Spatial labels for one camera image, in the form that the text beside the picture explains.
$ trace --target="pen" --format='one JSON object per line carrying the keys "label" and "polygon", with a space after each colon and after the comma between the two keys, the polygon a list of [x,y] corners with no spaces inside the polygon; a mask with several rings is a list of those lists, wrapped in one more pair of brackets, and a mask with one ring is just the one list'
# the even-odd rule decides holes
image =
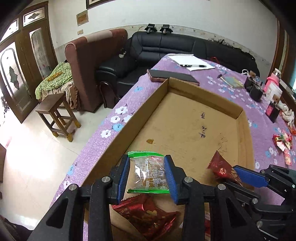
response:
{"label": "pen", "polygon": [[190,67],[200,67],[205,68],[205,65],[189,65],[189,64],[180,64],[181,67],[190,68]]}

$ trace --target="purple tablecloth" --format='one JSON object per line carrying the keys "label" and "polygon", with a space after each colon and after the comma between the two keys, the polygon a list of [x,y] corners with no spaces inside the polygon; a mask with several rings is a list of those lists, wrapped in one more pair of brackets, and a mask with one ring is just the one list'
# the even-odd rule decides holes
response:
{"label": "purple tablecloth", "polygon": [[[272,141],[273,134],[278,134],[282,129],[289,133],[289,130],[279,116],[275,123],[272,123],[265,115],[268,103],[262,101],[257,103],[253,101],[245,89],[232,89],[222,80],[217,79],[219,74],[224,76],[234,76],[242,83],[246,76],[234,72],[219,64],[207,61],[215,66],[214,69],[189,71],[180,67],[167,56],[163,57],[153,69],[174,71],[192,75],[200,82],[200,87],[207,89],[213,93],[240,105],[248,117],[249,126],[252,135],[252,143],[254,150],[255,166],[254,170],[260,171],[266,169],[270,164],[285,166],[283,153],[280,153],[274,146]],[[60,196],[60,194],[71,183],[82,185],[85,178],[89,175],[98,159],[114,140],[118,132],[124,127],[125,123],[130,119],[135,111],[147,100],[147,98],[160,86],[160,83],[153,83],[149,80],[148,75],[143,75],[130,91],[118,102],[112,112],[98,127],[97,131],[89,139],[86,146],[77,157],[65,179],[61,183],[51,205]],[[292,158],[292,166],[295,169],[295,151],[290,151]],[[262,195],[263,201],[269,204],[281,204],[283,198],[273,193],[267,188],[256,190]],[[87,240],[87,224],[84,224],[84,240]]]}

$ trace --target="tiled floor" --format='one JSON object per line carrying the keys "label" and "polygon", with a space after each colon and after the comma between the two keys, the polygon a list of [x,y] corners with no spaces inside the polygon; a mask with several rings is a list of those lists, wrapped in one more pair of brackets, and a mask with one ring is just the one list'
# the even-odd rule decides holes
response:
{"label": "tiled floor", "polygon": [[35,111],[23,124],[14,115],[6,117],[0,127],[0,143],[9,143],[4,182],[0,184],[0,214],[12,223],[34,229],[69,167],[110,111],[101,106],[96,113],[75,112],[82,126],[76,130],[73,142],[62,135],[55,138]]}

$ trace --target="black leather sofa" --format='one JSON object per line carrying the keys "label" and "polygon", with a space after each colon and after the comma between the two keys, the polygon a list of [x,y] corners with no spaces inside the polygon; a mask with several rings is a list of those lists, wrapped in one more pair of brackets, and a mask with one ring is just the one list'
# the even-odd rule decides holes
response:
{"label": "black leather sofa", "polygon": [[116,55],[95,71],[105,107],[113,108],[139,77],[168,53],[194,54],[207,60],[214,57],[231,70],[241,72],[248,69],[260,76],[255,59],[249,53],[187,35],[136,32],[127,40],[125,51],[123,58]]}

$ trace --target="wooden stool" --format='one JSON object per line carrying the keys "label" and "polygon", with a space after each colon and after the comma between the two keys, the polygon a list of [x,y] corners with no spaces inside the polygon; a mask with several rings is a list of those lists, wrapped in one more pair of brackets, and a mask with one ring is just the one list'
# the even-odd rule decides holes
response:
{"label": "wooden stool", "polygon": [[[57,108],[61,105],[61,103],[64,104],[70,116],[61,116],[61,114],[57,110]],[[71,125],[72,121],[74,122],[77,128],[81,127],[81,124],[78,122],[73,111],[71,110],[66,100],[66,95],[64,93],[46,96],[45,99],[37,107],[36,112],[40,115],[41,119],[44,121],[47,127],[52,131],[52,134],[55,137],[59,136],[58,133],[62,133],[67,137],[69,142],[73,141],[73,134],[67,132],[67,129]],[[44,114],[51,115],[51,117],[53,118],[53,122],[51,124],[45,118]],[[54,123],[57,124],[59,129],[53,128]]]}

